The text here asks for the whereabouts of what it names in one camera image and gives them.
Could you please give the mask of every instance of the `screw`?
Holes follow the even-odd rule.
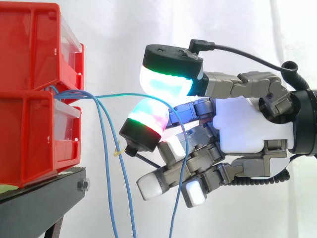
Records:
[[[81,179],[78,184],[77,187],[80,191],[82,192],[88,192],[89,187],[90,187],[90,180],[89,178],[83,178]]]

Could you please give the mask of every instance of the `white fabric background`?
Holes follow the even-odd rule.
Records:
[[[316,17],[313,1],[231,0],[55,0],[77,38],[85,45],[85,89],[95,95],[143,93],[139,72],[147,44],[187,47],[206,39],[255,54],[275,64],[294,60],[314,83]],[[205,71],[238,74],[266,67],[225,52],[201,53]],[[104,100],[119,132],[139,98]],[[91,188],[64,218],[61,238],[111,238],[102,135],[93,102],[82,107],[82,163]],[[132,237],[128,201],[114,143],[106,128],[112,198],[119,236]],[[163,165],[157,151],[147,154]],[[143,201],[136,180],[152,168],[124,156],[133,196],[139,238],[167,237],[177,188]],[[187,209],[183,199],[174,238],[311,238],[316,237],[317,163],[300,158],[289,182],[269,186],[221,187],[204,205]]]

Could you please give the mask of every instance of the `red storage drawer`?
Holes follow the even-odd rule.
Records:
[[[84,89],[84,46],[55,3],[0,1],[0,55],[0,91]]]
[[[80,108],[51,92],[0,92],[0,132],[0,184],[24,187],[80,163]]]

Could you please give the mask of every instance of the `coiled black cable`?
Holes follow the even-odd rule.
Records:
[[[273,65],[259,57],[256,57],[252,54],[249,54],[247,52],[228,47],[228,46],[222,46],[222,45],[216,45],[214,42],[208,42],[208,41],[202,41],[202,40],[191,40],[191,43],[189,45],[188,50],[190,52],[199,54],[199,51],[213,51],[213,50],[221,50],[221,51],[227,51],[231,52],[240,56],[244,56],[246,58],[249,58],[251,60],[254,60],[258,63],[261,63],[269,68],[275,69],[277,71],[281,72],[281,75],[283,79],[291,85],[295,90],[305,90],[309,88],[308,83],[305,81],[305,79],[302,78],[297,72],[298,66],[296,63],[292,61],[285,62],[282,67],[278,67],[276,65]]]
[[[264,184],[273,184],[273,183],[279,183],[279,182],[285,182],[288,181],[290,178],[289,172],[287,169],[282,170],[277,175],[267,178],[267,179],[251,179],[249,177],[235,177],[231,183],[228,183],[227,185],[264,185]]]
[[[291,71],[282,71],[281,75],[285,82],[291,85],[295,90],[304,90],[308,89],[308,83],[305,79],[302,78],[297,72],[298,66],[295,62],[287,61],[282,64],[282,68],[293,69],[294,72]]]

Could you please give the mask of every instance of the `black sensor cap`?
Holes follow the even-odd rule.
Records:
[[[151,71],[166,75],[197,79],[203,59],[192,58],[185,48],[165,45],[148,45],[145,48],[143,66]]]

